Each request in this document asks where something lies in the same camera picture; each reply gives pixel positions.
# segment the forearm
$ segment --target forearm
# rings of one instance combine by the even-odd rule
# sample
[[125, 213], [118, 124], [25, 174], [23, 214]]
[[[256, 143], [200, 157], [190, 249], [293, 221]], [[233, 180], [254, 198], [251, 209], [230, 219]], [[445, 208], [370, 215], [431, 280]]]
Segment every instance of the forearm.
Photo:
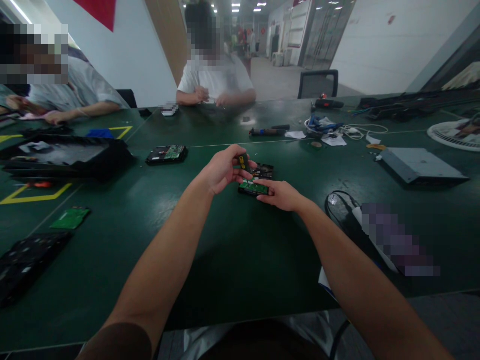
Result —
[[46, 108], [40, 106], [40, 105], [37, 105], [33, 102], [31, 102], [29, 105], [28, 105], [28, 108], [27, 108], [27, 111], [29, 113], [32, 113], [33, 115], [36, 115], [36, 116], [43, 116], [47, 113], [50, 112], [50, 110], [47, 110]]
[[248, 105], [254, 103], [257, 100], [257, 92], [255, 89], [249, 89], [245, 92], [238, 94], [235, 97], [234, 104], [235, 105]]
[[83, 118], [87, 115], [90, 118], [96, 118], [102, 115], [115, 113], [121, 109], [120, 105], [115, 102], [101, 101], [96, 104], [79, 107], [70, 111], [73, 119]]
[[198, 98], [197, 94], [195, 94], [195, 93], [188, 94], [186, 92], [177, 90], [176, 91], [176, 102], [179, 105], [192, 106], [192, 105], [196, 105], [196, 104], [199, 103], [199, 98]]
[[152, 346], [157, 345], [189, 274], [212, 200], [197, 177], [143, 253], [103, 327], [135, 323], [147, 331]]
[[317, 205], [306, 200], [298, 213], [335, 297], [376, 357], [450, 358], [397, 288]]

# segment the green table surface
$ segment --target green table surface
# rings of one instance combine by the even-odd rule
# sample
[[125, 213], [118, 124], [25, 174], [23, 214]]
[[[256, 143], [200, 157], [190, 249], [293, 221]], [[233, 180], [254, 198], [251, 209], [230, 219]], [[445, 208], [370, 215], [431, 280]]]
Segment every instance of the green table surface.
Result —
[[[371, 124], [347, 113], [359, 98], [343, 100], [342, 111], [317, 114], [337, 123]], [[448, 110], [459, 113], [462, 108]], [[72, 125], [79, 136], [90, 129], [132, 127], [123, 140], [138, 161], [107, 184], [77, 183], [55, 200], [0, 205], [0, 254], [32, 233], [51, 231], [49, 226], [72, 206], [92, 210], [28, 293], [0, 310], [0, 352], [85, 342], [94, 335], [183, 191], [215, 153], [233, 143], [242, 144], [258, 163], [275, 166], [275, 180], [288, 181], [322, 208], [333, 190], [347, 191], [364, 204], [391, 204], [408, 233], [418, 236], [435, 265], [441, 266], [440, 277], [423, 278], [405, 278], [383, 266], [406, 297], [480, 288], [479, 154], [439, 144], [426, 132], [457, 117], [439, 112], [406, 123], [378, 122], [390, 131], [375, 136], [382, 144], [425, 148], [471, 178], [447, 190], [415, 190], [374, 162], [365, 140], [347, 138], [347, 146], [317, 149], [310, 138], [249, 137], [252, 127], [290, 124], [292, 131], [301, 131], [309, 116], [310, 100], [291, 100], [259, 102], [236, 113], [181, 108], [177, 115], [163, 117], [157, 111], [148, 119], [136, 110], [125, 110]], [[10, 126], [0, 136], [15, 135], [28, 126], [39, 124]], [[113, 130], [115, 136], [122, 132]], [[4, 141], [0, 149], [20, 140]], [[152, 148], [177, 144], [189, 147], [184, 163], [155, 167], [144, 163]], [[7, 173], [0, 172], [0, 200], [18, 189], [13, 184]], [[29, 189], [19, 196], [57, 190]], [[347, 224], [352, 221], [343, 218]], [[352, 237], [383, 264], [363, 233]], [[318, 284], [320, 269], [316, 249], [298, 217], [239, 194], [231, 185], [214, 199], [166, 330], [336, 308], [338, 304]]]

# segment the white fan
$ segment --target white fan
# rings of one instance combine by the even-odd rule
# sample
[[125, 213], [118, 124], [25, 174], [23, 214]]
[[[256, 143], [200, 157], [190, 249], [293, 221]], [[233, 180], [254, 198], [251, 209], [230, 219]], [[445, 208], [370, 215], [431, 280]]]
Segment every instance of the white fan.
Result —
[[442, 122], [428, 129], [427, 134], [436, 142], [452, 148], [480, 153], [480, 135], [462, 135], [458, 127], [470, 122], [470, 119]]

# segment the office chair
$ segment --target office chair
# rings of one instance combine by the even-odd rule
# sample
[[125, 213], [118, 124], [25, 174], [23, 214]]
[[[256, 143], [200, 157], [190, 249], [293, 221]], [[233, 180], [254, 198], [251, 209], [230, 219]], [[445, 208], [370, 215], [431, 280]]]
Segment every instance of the office chair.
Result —
[[322, 94], [336, 98], [339, 90], [339, 71], [304, 71], [300, 74], [299, 99], [318, 99]]
[[126, 101], [128, 106], [130, 106], [132, 109], [137, 109], [137, 101], [135, 100], [135, 95], [133, 90], [126, 89], [126, 90], [117, 90], [117, 92], [120, 94], [120, 96], [123, 98], [123, 100]]

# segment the ceiling light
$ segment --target ceiling light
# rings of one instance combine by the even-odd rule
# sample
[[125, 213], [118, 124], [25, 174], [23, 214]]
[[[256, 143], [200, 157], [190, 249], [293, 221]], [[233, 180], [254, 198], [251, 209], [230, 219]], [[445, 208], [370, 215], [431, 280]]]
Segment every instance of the ceiling light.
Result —
[[30, 19], [25, 15], [25, 13], [22, 11], [22, 9], [17, 5], [17, 3], [14, 0], [10, 0], [10, 2], [13, 4], [13, 6], [18, 10], [18, 12], [24, 17], [24, 19], [27, 21], [27, 23], [31, 24], [32, 22]]

